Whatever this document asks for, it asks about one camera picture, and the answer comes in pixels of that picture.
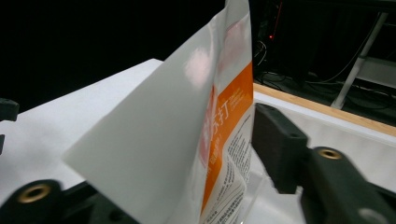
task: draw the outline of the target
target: white tabletop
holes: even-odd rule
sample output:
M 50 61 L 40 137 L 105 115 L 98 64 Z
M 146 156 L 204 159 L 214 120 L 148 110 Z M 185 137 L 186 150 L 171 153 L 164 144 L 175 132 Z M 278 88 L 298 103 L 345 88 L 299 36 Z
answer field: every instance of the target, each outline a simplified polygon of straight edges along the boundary
M 83 181 L 61 161 L 61 155 L 110 112 L 162 62 L 148 60 L 130 69 L 71 92 L 18 116 L 16 122 L 0 122 L 6 135 L 0 155 L 0 203 L 22 185 L 43 178 L 57 179 L 68 189 Z M 396 191 L 396 138 L 340 119 L 280 101 L 255 92 L 257 103 L 280 109 L 310 137 L 310 145 L 334 147 L 352 158 L 371 182 Z M 304 223 L 298 195 L 277 195 L 266 180 L 255 154 L 252 157 L 251 182 L 254 189 L 247 197 L 256 201 L 244 207 L 244 223 Z

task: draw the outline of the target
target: white paper bag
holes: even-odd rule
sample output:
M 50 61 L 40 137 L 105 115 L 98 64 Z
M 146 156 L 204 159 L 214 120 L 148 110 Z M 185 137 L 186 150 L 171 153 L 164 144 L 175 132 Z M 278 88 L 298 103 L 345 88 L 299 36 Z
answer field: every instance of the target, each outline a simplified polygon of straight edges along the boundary
M 230 0 L 64 161 L 141 223 L 233 223 L 248 182 L 252 83 L 248 1 Z

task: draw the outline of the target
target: wooden edge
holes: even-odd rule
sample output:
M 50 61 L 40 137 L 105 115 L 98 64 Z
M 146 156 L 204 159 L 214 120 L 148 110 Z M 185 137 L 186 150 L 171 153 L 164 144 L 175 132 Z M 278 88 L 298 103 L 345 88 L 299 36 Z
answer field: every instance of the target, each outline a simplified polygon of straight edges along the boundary
M 357 116 L 340 109 L 332 108 L 326 105 L 321 105 L 313 101 L 305 100 L 304 98 L 294 96 L 282 91 L 277 91 L 268 87 L 264 87 L 257 83 L 253 83 L 253 90 L 268 96 L 275 97 L 279 100 L 283 100 L 295 105 L 300 105 L 308 109 L 318 111 L 319 113 L 326 114 L 338 119 L 343 119 L 345 121 L 358 124 L 360 126 L 376 130 L 381 133 L 386 133 L 388 135 L 396 136 L 396 127 L 384 124 L 372 119 L 366 119 L 361 116 Z

